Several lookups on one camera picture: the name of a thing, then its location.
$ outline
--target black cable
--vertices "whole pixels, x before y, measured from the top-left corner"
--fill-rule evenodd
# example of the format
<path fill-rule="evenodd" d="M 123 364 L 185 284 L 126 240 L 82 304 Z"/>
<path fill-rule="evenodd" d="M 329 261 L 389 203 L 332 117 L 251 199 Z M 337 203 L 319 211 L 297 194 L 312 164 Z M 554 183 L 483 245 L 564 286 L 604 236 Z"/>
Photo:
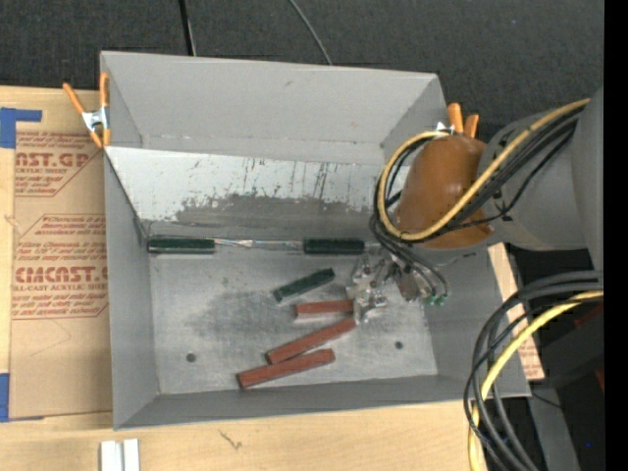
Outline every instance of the black cable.
<path fill-rule="evenodd" d="M 573 278 L 569 278 L 568 274 L 565 275 L 560 275 L 560 278 L 553 278 L 555 281 L 559 281 L 559 282 L 568 282 L 569 279 L 573 279 L 574 281 L 579 281 L 580 279 L 585 279 L 585 278 L 581 278 L 582 273 L 575 273 L 573 275 Z M 589 274 L 587 275 L 586 279 L 593 279 L 596 276 L 596 273 L 591 273 L 591 276 L 589 276 Z M 534 298 L 540 298 L 543 296 L 549 296 L 549 295 L 558 295 L 558 294 L 563 294 L 566 292 L 574 292 L 574 291 L 582 291 L 582 290 L 588 290 L 593 288 L 593 283 L 565 283 L 565 284 L 553 284 L 550 285 L 548 287 L 542 287 L 541 284 L 543 283 L 543 281 L 538 280 L 536 284 L 535 288 L 523 288 L 522 291 L 513 294 L 498 310 L 496 310 L 494 312 L 494 314 L 492 314 L 492 316 L 487 320 L 487 322 L 485 323 L 484 327 L 482 328 L 477 341 L 476 341 L 476 345 L 474 348 L 474 353 L 473 353 L 473 369 L 471 372 L 471 376 L 469 377 L 469 379 L 471 379 L 473 376 L 477 375 L 479 369 L 481 368 L 482 364 L 484 362 L 486 362 L 490 356 L 490 354 L 495 351 L 497 349 L 497 347 L 499 346 L 500 342 L 503 341 L 505 339 L 505 337 L 507 336 L 507 334 L 502 333 L 499 336 L 499 339 L 497 339 L 495 342 L 490 343 L 488 345 L 488 350 L 483 354 L 480 355 L 480 351 L 482 349 L 482 344 L 484 343 L 484 341 L 487 338 L 488 333 L 490 332 L 490 330 L 493 328 L 493 326 L 498 326 L 501 319 L 503 319 L 503 317 L 505 316 L 505 314 L 507 313 L 508 310 L 510 310 L 512 307 L 518 305 L 519 303 L 522 303 L 522 301 L 527 300 L 527 299 L 534 299 Z M 480 397 L 480 393 L 476 392 L 476 402 L 478 402 L 478 404 L 482 403 L 481 397 Z M 465 400 L 469 399 L 469 392 L 467 390 L 465 390 Z"/>
<path fill-rule="evenodd" d="M 474 433 L 476 435 L 481 434 L 477 426 L 475 426 L 475 424 L 473 423 L 473 418 L 471 416 L 471 412 L 469 408 L 469 398 L 470 398 L 469 388 L 470 386 L 472 386 L 474 389 L 475 397 L 476 397 L 476 404 L 480 411 L 482 420 L 484 421 L 485 427 L 487 428 L 488 432 L 491 434 L 491 437 L 493 438 L 494 443 L 499 447 L 499 450 L 501 450 L 502 453 L 508 457 L 508 460 L 510 460 L 515 466 L 517 466 L 517 469 L 526 470 L 529 468 L 526 468 L 518 460 L 518 458 L 510 451 L 510 449 L 505 445 L 505 443 L 499 437 L 499 434 L 497 433 L 495 426 L 492 424 L 491 417 L 489 416 L 485 403 L 482 400 L 482 396 L 480 392 L 481 387 L 480 387 L 480 382 L 478 379 L 479 369 L 481 368 L 484 362 L 488 361 L 491 358 L 491 356 L 495 353 L 499 344 L 505 339 L 505 337 L 507 337 L 508 333 L 502 332 L 495 341 L 489 342 L 488 350 L 482 356 L 480 356 L 482 344 L 484 343 L 488 334 L 492 334 L 494 332 L 494 328 L 499 326 L 499 323 L 501 319 L 505 316 L 505 313 L 513 306 L 521 303 L 524 299 L 533 299 L 533 298 L 538 298 L 541 296 L 564 294 L 566 292 L 602 288 L 601 285 L 595 285 L 593 283 L 572 283 L 572 284 L 556 284 L 555 283 L 555 282 L 559 282 L 559 283 L 568 282 L 570 280 L 573 280 L 573 281 L 579 281 L 582 279 L 591 280 L 591 279 L 595 279 L 598 275 L 599 275 L 598 273 L 586 271 L 586 272 L 578 272 L 578 273 L 573 273 L 573 274 L 563 274 L 563 275 L 558 275 L 557 277 L 546 278 L 545 280 L 536 281 L 535 284 L 531 288 L 525 287 L 520 292 L 515 293 L 512 297 L 510 297 L 489 318 L 489 320 L 483 327 L 482 331 L 480 332 L 480 335 L 478 336 L 478 339 L 476 341 L 476 345 L 474 348 L 474 353 L 473 353 L 473 358 L 474 358 L 473 365 L 474 366 L 473 366 L 472 373 L 469 377 L 469 380 L 467 382 L 467 385 L 465 386 L 465 391 L 464 391 L 465 413 L 467 414 L 470 427 L 474 431 Z M 520 318 L 518 318 L 518 320 L 515 320 L 515 322 L 511 323 L 511 325 L 507 327 L 506 329 L 509 330 L 513 328 L 514 326 L 516 326 L 516 324 L 518 324 L 517 321 L 520 321 L 524 317 L 525 315 L 521 316 Z"/>
<path fill-rule="evenodd" d="M 185 4 L 185 0 L 178 1 L 181 22 L 183 25 L 183 34 L 185 35 L 185 48 L 187 49 L 187 55 L 196 56 L 196 44 L 194 42 L 194 36 L 192 35 L 192 25 L 189 22 L 189 17 L 187 15 L 187 5 Z"/>
<path fill-rule="evenodd" d="M 545 399 L 541 395 L 536 394 L 534 390 L 532 390 L 532 396 L 538 399 L 539 401 L 542 401 L 543 403 L 548 404 L 549 406 L 553 406 L 554 408 L 558 408 L 559 410 L 562 410 L 562 406 L 560 406 L 558 403 L 554 403 L 553 401 L 550 401 L 549 399 Z"/>
<path fill-rule="evenodd" d="M 489 333 L 489 343 L 493 343 L 495 341 L 496 334 L 497 334 L 497 326 L 493 326 L 493 328 L 491 329 L 491 332 Z M 489 353 L 489 358 L 487 361 L 487 368 L 490 369 L 494 363 L 495 363 L 495 350 L 492 350 Z M 499 420 L 501 421 L 501 425 L 503 426 L 509 438 L 509 441 L 512 444 L 514 451 L 519 456 L 522 463 L 525 466 L 528 466 L 528 469 L 531 469 L 532 471 L 539 471 L 539 468 L 532 461 L 532 459 L 530 458 L 530 455 L 528 455 L 528 452 L 523 447 L 523 444 L 521 444 L 521 442 L 519 441 L 519 438 L 517 437 L 517 434 L 515 433 L 514 428 L 512 427 L 512 424 L 510 424 L 510 420 L 508 419 L 508 415 L 506 414 L 505 407 L 503 406 L 503 401 L 501 400 L 501 393 L 499 392 L 499 388 L 497 387 L 497 382 L 493 383 L 492 391 L 493 391 L 493 401 L 495 403 L 495 407 L 497 410 L 497 416 L 499 417 Z"/>
<path fill-rule="evenodd" d="M 532 179 L 534 178 L 534 176 L 569 141 L 569 139 L 571 138 L 571 135 L 572 134 L 569 134 L 568 136 L 566 136 L 557 146 L 555 146 L 548 153 L 548 155 L 546 155 L 546 157 L 535 167 L 535 169 L 530 172 L 530 175 L 526 178 L 524 183 L 521 184 L 521 186 L 519 187 L 519 189 L 515 193 L 514 197 L 510 201 L 510 203 L 506 207 L 504 207 L 503 209 L 499 209 L 499 213 L 498 214 L 493 215 L 490 218 L 485 218 L 485 219 L 482 219 L 482 220 L 475 220 L 473 222 L 467 222 L 466 224 L 459 223 L 457 225 L 445 225 L 437 233 L 434 233 L 433 235 L 430 235 L 429 237 L 426 237 L 426 239 L 422 239 L 422 240 L 428 240 L 428 239 L 431 239 L 431 238 L 434 238 L 434 237 L 437 237 L 437 236 L 442 236 L 442 235 L 444 235 L 446 233 L 449 233 L 449 232 L 458 231 L 458 230 L 461 230 L 461 229 L 467 229 L 469 227 L 475 227 L 477 225 L 487 224 L 489 222 L 492 222 L 493 220 L 497 220 L 499 218 L 505 217 L 512 210 L 512 208 L 517 204 L 517 202 L 519 201 L 519 199 L 523 195 L 523 192 L 525 191 L 525 189 L 532 182 Z"/>
<path fill-rule="evenodd" d="M 423 276 L 426 277 L 426 281 L 430 285 L 430 288 L 432 291 L 432 296 L 434 297 L 437 297 L 437 296 L 448 297 L 449 296 L 449 284 L 446 278 L 441 274 L 441 272 L 438 269 L 436 269 L 434 266 L 429 264 L 426 260 L 421 258 L 419 255 L 417 255 L 416 253 L 413 253 L 410 249 L 400 246 L 397 243 L 385 237 L 383 233 L 379 231 L 377 220 L 374 215 L 371 216 L 371 219 L 369 220 L 369 228 L 375 235 L 376 239 L 380 242 L 380 244 L 385 249 L 387 249 L 389 252 L 396 255 L 399 259 L 403 260 L 403 262 L 405 262 L 407 265 L 418 270 Z M 439 283 L 441 284 L 443 288 L 442 291 L 438 291 L 436 285 L 431 280 L 430 276 L 436 278 L 439 281 Z"/>
<path fill-rule="evenodd" d="M 297 3 L 294 0 L 288 0 L 288 1 L 293 7 L 293 9 L 296 11 L 298 16 L 301 18 L 303 23 L 305 24 L 305 27 L 307 27 L 307 30 L 312 35 L 312 38 L 314 38 L 314 41 L 316 41 L 318 48 L 321 50 L 321 53 L 323 54 L 323 56 L 325 56 L 325 60 L 327 61 L 327 64 L 330 66 L 333 66 L 334 64 L 332 63 L 332 58 L 330 58 L 330 55 L 327 53 L 327 49 L 325 49 L 323 42 L 318 37 L 318 34 L 316 34 L 316 31 L 314 30 L 314 26 L 310 24 L 310 22 L 305 17 L 305 14 L 303 14 L 303 11 L 301 11 L 300 7 L 297 5 Z"/>
<path fill-rule="evenodd" d="M 515 173 L 520 171 L 531 159 L 537 156 L 549 144 L 556 141 L 561 136 L 570 138 L 575 130 L 577 121 L 572 119 L 582 110 L 578 108 L 565 114 L 551 123 L 539 128 L 530 140 L 520 149 L 517 154 L 503 165 L 502 169 L 495 173 L 488 180 L 476 197 L 469 201 L 460 212 L 458 212 L 448 223 L 459 225 L 480 209 Z"/>

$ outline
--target black power cord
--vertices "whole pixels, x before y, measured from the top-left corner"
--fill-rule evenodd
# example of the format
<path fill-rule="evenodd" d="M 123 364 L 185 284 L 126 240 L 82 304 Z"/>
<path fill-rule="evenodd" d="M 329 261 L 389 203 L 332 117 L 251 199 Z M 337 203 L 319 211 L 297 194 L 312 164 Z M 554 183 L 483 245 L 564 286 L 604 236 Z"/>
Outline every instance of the black power cord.
<path fill-rule="evenodd" d="M 179 12 L 181 14 L 181 22 L 183 25 L 183 34 L 185 35 L 185 49 L 188 56 L 196 56 L 196 42 L 194 41 L 194 35 L 192 34 L 192 25 L 189 22 L 189 16 L 187 15 L 187 5 L 185 0 L 179 1 Z"/>
<path fill-rule="evenodd" d="M 511 444 L 514 447 L 514 451 L 510 449 L 506 443 L 500 437 L 495 424 L 486 408 L 485 402 L 482 400 L 480 392 L 480 378 L 479 372 L 485 363 L 489 364 L 489 368 L 495 360 L 495 354 L 497 348 L 508 337 L 514 327 L 525 319 L 527 316 L 523 315 L 517 320 L 514 320 L 505 330 L 497 334 L 501 320 L 505 317 L 507 311 L 525 301 L 532 300 L 543 296 L 556 296 L 570 295 L 579 291 L 597 290 L 602 289 L 602 285 L 599 283 L 600 273 L 594 271 L 582 271 L 569 274 L 561 274 L 558 276 L 552 276 L 544 278 L 543 280 L 535 281 L 534 283 L 527 285 L 517 293 L 512 295 L 487 321 L 483 327 L 473 352 L 473 369 L 471 375 L 467 381 L 464 390 L 464 409 L 469 420 L 471 429 L 480 438 L 484 447 L 487 449 L 491 457 L 495 457 L 500 454 L 506 458 L 506 460 L 514 466 L 517 470 L 529 471 L 536 470 L 536 466 L 526 454 L 523 449 L 523 445 L 518 441 L 514 429 L 510 424 L 503 405 L 501 403 L 501 396 L 493 385 L 493 398 L 496 405 L 501 404 L 502 409 L 497 409 L 499 418 L 501 419 L 502 426 L 507 432 Z M 482 352 L 484 342 L 487 342 L 486 350 Z M 478 406 L 481 419 L 487 430 L 487 435 L 482 433 L 480 429 L 474 424 L 470 410 L 470 391 L 473 389 L 475 395 L 475 402 Z"/>

